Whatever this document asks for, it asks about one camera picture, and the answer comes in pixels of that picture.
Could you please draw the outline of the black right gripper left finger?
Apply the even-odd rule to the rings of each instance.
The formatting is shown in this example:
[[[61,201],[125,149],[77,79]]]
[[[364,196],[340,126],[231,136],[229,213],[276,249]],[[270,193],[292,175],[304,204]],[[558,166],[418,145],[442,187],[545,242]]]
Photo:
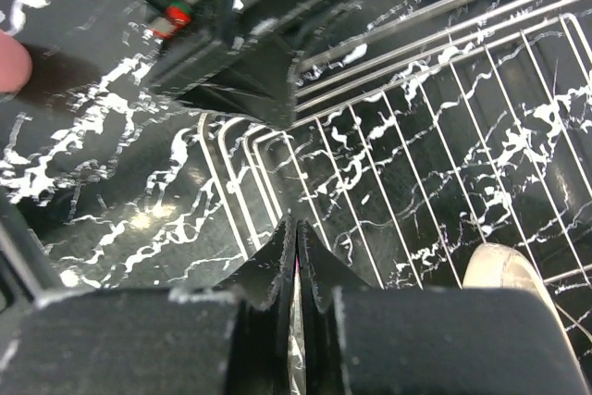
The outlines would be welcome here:
[[[211,288],[40,290],[1,318],[5,394],[287,394],[296,223]]]

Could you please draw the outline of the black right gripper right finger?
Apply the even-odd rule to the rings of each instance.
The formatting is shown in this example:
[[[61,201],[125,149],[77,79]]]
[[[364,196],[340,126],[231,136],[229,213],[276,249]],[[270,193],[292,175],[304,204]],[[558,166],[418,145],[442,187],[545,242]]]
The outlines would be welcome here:
[[[485,346],[453,288],[369,287],[307,222],[297,227],[306,388],[311,394],[584,394],[586,376],[537,352]]]

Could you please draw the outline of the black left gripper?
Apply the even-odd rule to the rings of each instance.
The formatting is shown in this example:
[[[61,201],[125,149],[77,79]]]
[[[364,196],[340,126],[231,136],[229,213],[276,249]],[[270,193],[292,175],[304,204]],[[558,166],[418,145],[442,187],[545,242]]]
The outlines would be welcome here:
[[[326,30],[361,0],[144,0],[162,44],[150,86],[187,107],[286,129]]]

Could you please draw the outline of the white paper plate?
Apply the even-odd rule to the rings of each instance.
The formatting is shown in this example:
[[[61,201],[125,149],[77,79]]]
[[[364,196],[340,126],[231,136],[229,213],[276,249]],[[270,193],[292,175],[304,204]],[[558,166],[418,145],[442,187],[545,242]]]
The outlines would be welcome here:
[[[563,329],[566,312],[522,253],[497,243],[479,245],[462,284],[471,298],[470,321],[499,357],[516,362],[542,352],[583,370]]]

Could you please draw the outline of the wire dish rack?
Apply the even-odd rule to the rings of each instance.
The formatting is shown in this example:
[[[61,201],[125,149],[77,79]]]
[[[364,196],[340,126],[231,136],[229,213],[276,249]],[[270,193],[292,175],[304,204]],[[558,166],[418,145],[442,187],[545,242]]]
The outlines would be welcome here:
[[[556,290],[591,281],[591,0],[456,4],[290,130],[199,131],[225,270],[291,214],[380,287],[458,286],[486,241]]]

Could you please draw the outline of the pink and cream plate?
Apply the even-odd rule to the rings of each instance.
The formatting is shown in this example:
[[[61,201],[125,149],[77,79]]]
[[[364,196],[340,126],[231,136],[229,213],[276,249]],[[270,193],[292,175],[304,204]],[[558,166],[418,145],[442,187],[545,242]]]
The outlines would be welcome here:
[[[300,273],[295,270],[294,287],[290,306],[290,330],[289,330],[289,377],[290,393],[306,393],[305,374],[305,349],[304,332],[302,322],[302,296]]]

